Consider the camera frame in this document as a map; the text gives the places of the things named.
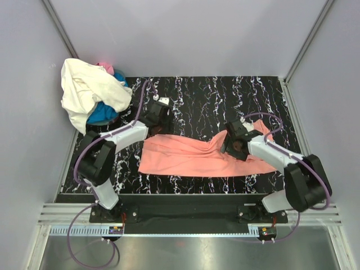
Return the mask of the cream t shirt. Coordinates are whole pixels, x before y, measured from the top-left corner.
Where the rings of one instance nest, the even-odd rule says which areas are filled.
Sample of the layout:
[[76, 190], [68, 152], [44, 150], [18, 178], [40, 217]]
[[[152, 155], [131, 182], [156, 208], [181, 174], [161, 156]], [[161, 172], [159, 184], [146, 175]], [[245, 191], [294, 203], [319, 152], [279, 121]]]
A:
[[80, 59], [67, 58], [61, 69], [63, 90], [61, 105], [71, 124], [86, 134], [88, 117], [99, 102], [115, 112], [126, 110], [132, 100], [132, 89], [109, 74], [104, 67], [88, 64]]

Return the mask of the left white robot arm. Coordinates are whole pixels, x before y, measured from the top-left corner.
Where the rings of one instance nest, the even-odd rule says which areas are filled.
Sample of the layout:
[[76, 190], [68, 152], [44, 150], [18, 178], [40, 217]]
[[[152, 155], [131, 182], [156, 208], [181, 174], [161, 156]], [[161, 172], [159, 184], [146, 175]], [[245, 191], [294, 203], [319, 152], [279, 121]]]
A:
[[94, 131], [85, 134], [74, 165], [74, 179], [90, 188], [108, 222], [117, 222], [122, 214], [117, 206], [119, 197], [110, 181], [116, 154], [134, 143], [168, 133], [171, 124], [170, 99], [160, 97], [149, 110], [123, 127], [100, 134]]

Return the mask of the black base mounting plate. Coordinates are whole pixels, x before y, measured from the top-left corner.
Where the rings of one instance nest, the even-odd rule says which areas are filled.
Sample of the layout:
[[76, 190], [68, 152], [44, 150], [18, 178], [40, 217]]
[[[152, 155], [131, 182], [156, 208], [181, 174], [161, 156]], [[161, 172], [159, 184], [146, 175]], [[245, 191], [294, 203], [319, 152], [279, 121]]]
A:
[[121, 195], [111, 210], [91, 209], [91, 223], [125, 223], [127, 235], [240, 234], [250, 224], [286, 224], [284, 211], [266, 213], [263, 195]]

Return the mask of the salmon pink t shirt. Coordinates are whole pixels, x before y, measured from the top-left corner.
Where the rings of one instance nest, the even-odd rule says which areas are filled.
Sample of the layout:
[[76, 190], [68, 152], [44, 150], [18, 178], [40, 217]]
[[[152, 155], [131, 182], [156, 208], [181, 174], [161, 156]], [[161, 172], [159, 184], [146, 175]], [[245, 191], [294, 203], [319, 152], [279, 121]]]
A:
[[221, 153], [226, 134], [227, 131], [223, 130], [208, 142], [172, 134], [157, 134], [144, 141], [138, 171], [181, 177], [237, 177], [276, 171], [252, 155], [246, 161], [241, 161]]

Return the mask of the blue t shirt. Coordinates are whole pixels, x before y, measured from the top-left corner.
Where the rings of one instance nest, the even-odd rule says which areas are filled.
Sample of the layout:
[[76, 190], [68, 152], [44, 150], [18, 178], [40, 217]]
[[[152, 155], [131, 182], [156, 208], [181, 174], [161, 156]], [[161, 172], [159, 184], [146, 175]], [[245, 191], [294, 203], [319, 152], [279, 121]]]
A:
[[119, 113], [116, 112], [109, 105], [105, 105], [103, 102], [99, 102], [94, 109], [93, 113], [88, 117], [87, 124], [89, 125], [105, 125], [113, 122]]

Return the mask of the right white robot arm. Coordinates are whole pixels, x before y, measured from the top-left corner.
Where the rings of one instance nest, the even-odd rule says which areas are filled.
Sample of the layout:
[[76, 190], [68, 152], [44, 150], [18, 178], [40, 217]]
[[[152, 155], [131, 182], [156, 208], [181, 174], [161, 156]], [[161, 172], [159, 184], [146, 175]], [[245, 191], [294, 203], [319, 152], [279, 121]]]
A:
[[225, 124], [227, 134], [220, 148], [241, 161], [253, 156], [279, 171], [285, 187], [262, 198], [255, 209], [258, 221], [268, 223], [276, 212], [294, 209], [302, 213], [308, 209], [325, 210], [331, 202], [332, 189], [318, 156], [297, 154], [269, 139], [270, 134], [248, 128], [240, 120]]

